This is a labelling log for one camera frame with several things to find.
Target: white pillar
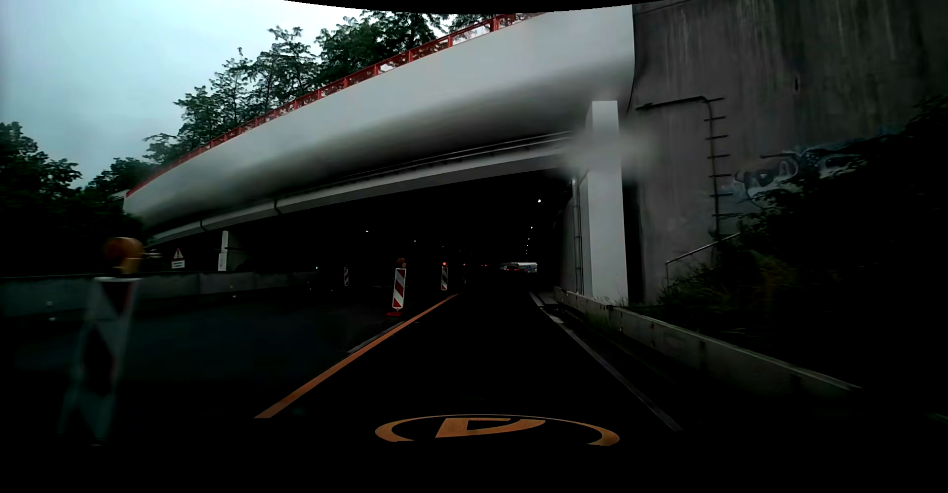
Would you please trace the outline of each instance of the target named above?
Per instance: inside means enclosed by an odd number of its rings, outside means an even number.
[[[242,264],[247,254],[243,245],[230,230],[221,230],[221,254],[217,257],[218,271],[233,271]]]
[[[598,100],[586,116],[590,140],[579,185],[582,217],[583,293],[609,304],[629,302],[626,233],[622,210],[622,157],[616,153],[619,110]]]
[[[231,233],[227,230],[221,230],[221,253],[217,256],[217,270],[228,270],[228,238]]]

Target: traffic delineator post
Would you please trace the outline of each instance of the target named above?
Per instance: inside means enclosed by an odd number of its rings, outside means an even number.
[[[394,310],[386,314],[388,317],[400,316],[402,309],[405,308],[405,278],[407,274],[408,270],[403,267],[395,269],[395,285],[392,291],[392,308]]]
[[[60,435],[89,441],[107,437],[140,283],[141,279],[93,279]]]

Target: orange lane line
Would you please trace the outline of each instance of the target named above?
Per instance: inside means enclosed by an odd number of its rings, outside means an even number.
[[[378,345],[379,343],[381,343],[381,342],[387,340],[388,338],[391,338],[392,336],[395,335],[395,333],[397,333],[397,332],[401,331],[402,329],[404,329],[405,327],[407,327],[407,326],[409,325],[409,323],[414,322],[414,321],[417,320],[418,318],[420,318],[420,317],[424,316],[425,314],[429,313],[431,310],[437,308],[438,306],[441,306],[441,305],[444,304],[444,303],[447,303],[447,302],[450,301],[451,299],[454,299],[456,296],[457,296],[457,293],[455,293],[454,295],[451,295],[450,297],[448,297],[447,299],[444,299],[444,300],[441,301],[440,303],[435,304],[434,306],[432,306],[432,307],[429,308],[428,310],[425,310],[424,312],[418,314],[417,316],[412,317],[411,319],[405,321],[405,324],[399,326],[398,328],[392,330],[391,332],[386,333],[385,335],[383,335],[383,336],[382,336],[381,338],[379,338],[378,340],[375,340],[375,341],[373,341],[372,343],[369,343],[368,345],[366,345],[365,347],[362,347],[361,349],[355,351],[354,353],[349,354],[349,355],[346,356],[342,361],[340,361],[338,364],[336,364],[336,365],[334,365],[333,367],[330,367],[330,368],[327,369],[326,371],[322,372],[322,374],[320,374],[318,377],[313,378],[313,379],[310,380],[309,382],[306,382],[305,384],[303,384],[303,385],[300,387],[299,390],[293,391],[291,394],[289,394],[289,395],[287,395],[286,397],[284,397],[283,400],[281,400],[281,401],[278,402],[277,404],[274,404],[273,406],[267,408],[267,409],[264,410],[262,413],[260,413],[260,414],[257,415],[256,417],[254,417],[254,419],[269,419],[270,417],[273,417],[274,415],[278,414],[281,410],[283,410],[283,409],[286,408],[287,406],[293,404],[293,401],[295,401],[296,399],[302,397],[302,395],[306,394],[306,391],[312,390],[314,387],[318,386],[321,382],[323,382],[326,378],[331,377],[332,375],[334,375],[335,373],[337,373],[340,369],[342,369],[343,367],[345,367],[345,366],[349,365],[350,363],[352,363],[353,360],[355,360],[356,358],[362,356],[362,354],[365,354],[365,353],[369,352],[369,350],[372,349],[375,345]]]

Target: white lane line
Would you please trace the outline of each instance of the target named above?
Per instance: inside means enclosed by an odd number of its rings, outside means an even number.
[[[534,303],[537,306],[539,306],[539,308],[542,310],[544,306],[543,301],[541,301],[532,291],[530,292],[530,297],[533,298]],[[596,351],[593,350],[592,347],[587,345],[585,341],[581,340],[579,336],[577,336],[572,330],[570,330],[570,328],[566,326],[565,323],[563,323],[562,319],[560,319],[559,317],[551,316],[550,314],[546,314],[546,315],[547,317],[550,317],[553,320],[553,322],[555,322],[556,325],[559,326],[559,328],[561,328],[564,332],[566,332],[566,334],[568,334],[570,338],[572,338],[576,343],[579,343],[579,346],[582,347],[583,350],[585,350],[587,353],[590,354],[590,356],[595,358],[595,360],[599,362],[599,365],[606,368],[606,371],[608,371],[610,375],[612,375],[613,377],[615,377],[616,380],[621,382],[622,385],[626,387],[626,389],[628,389],[633,394],[635,394],[635,396],[637,396],[639,400],[642,401],[642,404],[645,404],[646,406],[648,406],[648,408],[652,410],[652,413],[657,415],[658,418],[661,419],[663,423],[668,425],[669,428],[671,428],[672,430],[676,432],[680,432],[684,430],[684,428],[682,428],[681,425],[679,425],[677,421],[672,419],[669,414],[666,414],[664,410],[662,410],[661,408],[658,407],[658,405],[652,402],[652,400],[648,398],[645,393],[643,393],[641,390],[636,388],[632,384],[632,382],[629,381],[629,379],[623,377],[622,373],[617,371],[608,361],[606,361],[606,358],[600,356]]]

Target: red railing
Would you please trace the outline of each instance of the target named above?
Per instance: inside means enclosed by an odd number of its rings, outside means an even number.
[[[393,69],[396,69],[397,67],[401,67],[402,65],[405,65],[407,63],[412,63],[425,56],[432,55],[436,52],[442,51],[449,47],[454,47],[457,43],[461,43],[469,39],[478,38],[484,34],[494,32],[496,30],[500,30],[501,28],[504,28],[504,27],[510,27],[511,25],[515,25],[516,23],[520,23],[532,17],[538,16],[541,13],[542,12],[528,13],[528,14],[502,14],[502,15],[493,17],[491,19],[488,19],[486,21],[481,21],[480,23],[476,25],[462,28],[461,30],[458,30],[457,32],[452,32],[442,38],[433,39],[432,41],[429,41],[428,43],[425,43],[424,45],[420,45],[414,49],[409,49],[405,51],[404,53],[385,59],[380,63],[375,63],[374,65],[370,65],[369,67],[366,67],[365,69],[362,69],[361,71],[357,71],[356,73],[353,73],[352,75],[340,78],[339,80],[336,80],[335,82],[327,84],[326,86],[319,88],[315,90],[314,92],[310,92],[300,97],[299,99],[291,100],[290,102],[283,104],[279,108],[271,110],[270,112],[263,114],[259,117],[255,117],[254,119],[247,121],[243,125],[240,125],[239,127],[235,129],[231,129],[225,132],[222,136],[218,136],[218,137],[215,137],[214,139],[211,139],[209,142],[205,143],[204,145],[201,145],[200,147],[198,147],[197,149],[194,149],[193,151],[190,151],[184,154],[181,158],[174,160],[172,163],[168,164],[167,166],[164,166],[161,169],[156,170],[153,174],[151,174],[148,178],[143,180],[140,184],[138,184],[137,186],[129,190],[128,193],[125,194],[125,196],[127,197],[131,195],[132,193],[135,193],[136,191],[142,189],[149,182],[160,177],[162,174],[171,171],[173,168],[183,164],[184,162],[187,162],[188,160],[194,158],[198,154],[209,151],[213,149],[214,147],[221,145],[222,143],[227,143],[231,139],[242,135],[248,130],[255,129],[259,127],[260,125],[263,125],[264,123],[267,123],[268,121],[272,121],[273,119],[276,119],[277,117],[281,115],[289,114],[290,112],[294,110],[298,110],[302,108],[303,106],[306,106],[307,104],[311,104],[313,102],[316,102],[317,100],[324,99],[330,95],[333,95],[339,90],[343,90],[345,88],[354,86],[362,81],[372,78],[373,76],[379,76],[383,73],[392,71]]]

